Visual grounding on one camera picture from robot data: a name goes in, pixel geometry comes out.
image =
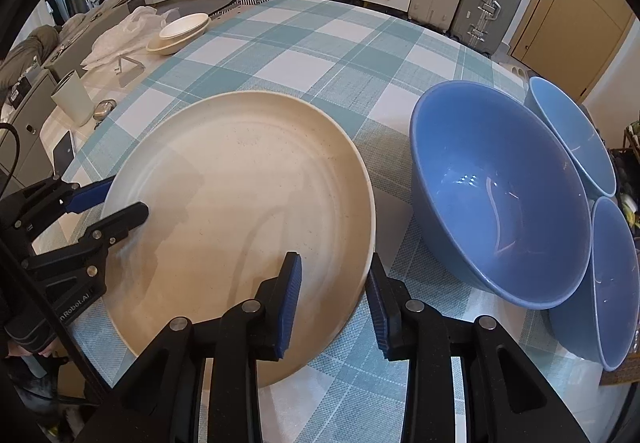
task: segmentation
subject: plaid tablecloth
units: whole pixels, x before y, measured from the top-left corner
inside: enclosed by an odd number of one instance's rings
[[[574,412],[585,398],[597,406],[599,365],[559,346],[539,312],[456,280],[420,238],[412,217],[408,127],[418,98],[445,80],[478,81],[524,100],[519,78],[404,20],[330,1],[270,1],[209,30],[153,71],[89,137],[64,179],[86,184],[115,174],[156,125],[215,94],[262,89],[304,99],[332,116],[362,155],[376,199],[376,250],[388,273],[445,315],[495,316]],[[99,214],[100,207],[57,223],[42,248],[77,239]],[[78,319],[73,333],[110,383],[134,360],[101,301]],[[458,440],[464,441],[460,363],[453,366]],[[260,391],[265,440],[398,441],[406,373],[405,362],[383,360],[361,300],[318,358]]]

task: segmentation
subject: white plate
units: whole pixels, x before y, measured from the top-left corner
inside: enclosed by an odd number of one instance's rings
[[[193,42],[208,30],[211,20],[207,17],[207,20],[194,32],[189,35],[180,37],[177,40],[175,38],[160,38],[159,36],[153,37],[146,45],[146,50],[149,53],[157,53],[158,55],[173,55],[182,48],[184,48],[190,42]]]
[[[191,14],[176,19],[160,30],[160,38],[177,38],[193,32],[207,22],[207,19],[209,19],[207,14]]]
[[[260,386],[320,354],[356,306],[375,235],[369,176],[303,100],[227,93],[167,119],[125,161],[102,216],[136,201],[150,214],[111,249],[104,297],[136,355],[176,316],[200,322],[253,297],[289,250],[303,260],[292,338],[284,360],[258,363]]]

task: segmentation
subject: stacked plates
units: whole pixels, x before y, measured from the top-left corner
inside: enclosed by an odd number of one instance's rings
[[[191,14],[166,25],[146,45],[149,53],[172,55],[203,35],[211,20],[207,14]]]

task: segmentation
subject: blue ceramic bowl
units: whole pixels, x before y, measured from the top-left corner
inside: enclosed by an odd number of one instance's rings
[[[593,248],[578,290],[549,310],[551,327],[566,349],[613,371],[625,359],[638,322],[638,257],[625,217],[609,198],[591,211]]]
[[[576,290],[589,262],[589,206],[536,115],[488,86],[443,82],[418,100],[410,142],[414,214],[451,273],[530,309]]]
[[[551,82],[533,77],[524,104],[545,122],[569,153],[587,196],[593,200],[612,197],[616,176],[611,159],[589,118],[574,101]]]

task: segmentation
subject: metal screw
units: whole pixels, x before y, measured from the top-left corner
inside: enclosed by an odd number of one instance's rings
[[[404,307],[407,308],[409,311],[413,311],[414,313],[419,313],[420,311],[424,310],[424,302],[422,302],[421,300],[412,298],[411,300],[408,300],[407,302],[404,303]]]
[[[256,299],[245,300],[242,302],[242,311],[245,313],[254,313],[260,309],[260,302]]]
[[[171,331],[182,331],[187,327],[188,320],[185,317],[176,317],[169,322],[169,329]]]
[[[480,317],[478,324],[484,329],[495,329],[495,327],[498,325],[498,323],[495,321],[495,318],[489,317],[489,315]]]

